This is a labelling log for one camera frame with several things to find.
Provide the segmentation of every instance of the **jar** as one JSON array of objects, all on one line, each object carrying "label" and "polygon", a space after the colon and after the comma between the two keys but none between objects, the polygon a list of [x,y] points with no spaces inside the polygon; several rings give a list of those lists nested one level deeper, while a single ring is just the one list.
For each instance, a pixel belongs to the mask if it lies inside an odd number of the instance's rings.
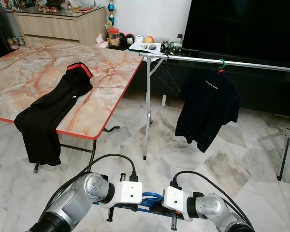
[{"label": "jar", "polygon": [[110,39],[119,38],[119,29],[118,28],[110,28]]}]

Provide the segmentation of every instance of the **television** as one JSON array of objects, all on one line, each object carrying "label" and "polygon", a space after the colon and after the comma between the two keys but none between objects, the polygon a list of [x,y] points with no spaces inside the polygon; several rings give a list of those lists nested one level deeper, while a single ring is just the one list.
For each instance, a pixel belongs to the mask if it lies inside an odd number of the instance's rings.
[{"label": "television", "polygon": [[290,0],[192,0],[183,48],[290,64]]}]

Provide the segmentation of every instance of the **clothes rack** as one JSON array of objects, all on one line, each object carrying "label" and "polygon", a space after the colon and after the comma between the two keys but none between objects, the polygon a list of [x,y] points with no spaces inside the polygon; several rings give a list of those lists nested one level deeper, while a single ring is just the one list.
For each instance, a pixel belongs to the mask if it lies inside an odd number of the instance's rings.
[{"label": "clothes rack", "polygon": [[[147,93],[146,93],[147,123],[146,123],[146,134],[145,134],[145,154],[143,156],[143,160],[146,160],[148,136],[149,136],[149,124],[152,123],[151,110],[150,110],[150,76],[157,70],[159,65],[166,59],[184,60],[184,61],[193,61],[193,62],[202,62],[202,63],[212,63],[212,64],[223,64],[223,61],[218,60],[218,59],[167,56],[167,55],[159,55],[159,54],[143,53],[143,52],[140,52],[139,55],[147,58]],[[152,58],[160,58],[160,60],[156,64],[156,66],[153,68],[153,70],[150,70],[150,62],[151,62]],[[275,71],[290,72],[290,68],[288,68],[288,67],[279,67],[279,66],[272,66],[272,65],[234,62],[234,61],[224,61],[224,64],[231,65],[231,66],[241,66],[241,67],[248,67],[248,68],[268,69],[268,70],[275,70]]]}]

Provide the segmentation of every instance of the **marble floor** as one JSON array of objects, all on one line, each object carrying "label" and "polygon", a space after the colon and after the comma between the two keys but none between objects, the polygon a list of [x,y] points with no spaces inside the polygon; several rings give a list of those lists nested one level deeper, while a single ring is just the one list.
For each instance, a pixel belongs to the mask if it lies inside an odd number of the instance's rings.
[{"label": "marble floor", "polygon": [[[238,122],[223,126],[205,153],[196,143],[187,144],[175,137],[174,130],[183,103],[162,96],[152,97],[153,124],[150,127],[147,160],[143,161],[146,104],[145,93],[128,90],[107,128],[119,125],[112,133],[103,133],[97,141],[96,158],[107,153],[130,157],[138,172],[143,191],[162,194],[175,173],[194,170],[223,188],[244,210],[256,232],[290,232],[290,147],[283,180],[278,182],[276,170],[284,144],[283,137],[257,141],[290,126],[290,118],[270,113],[241,109]],[[92,142],[60,136],[70,145],[91,148]],[[23,232],[39,218],[53,192],[78,173],[89,161],[89,154],[62,148],[62,164],[42,165],[33,174],[20,132],[14,124],[0,122],[0,232]],[[107,158],[94,165],[92,171],[111,179],[130,173],[130,165],[122,158]],[[178,178],[185,192],[219,192],[197,176],[183,174]],[[93,205],[75,228],[75,232],[169,232],[171,219],[143,212],[115,209],[113,222],[106,222],[107,210]],[[216,232],[208,220],[179,220],[180,232]]]}]

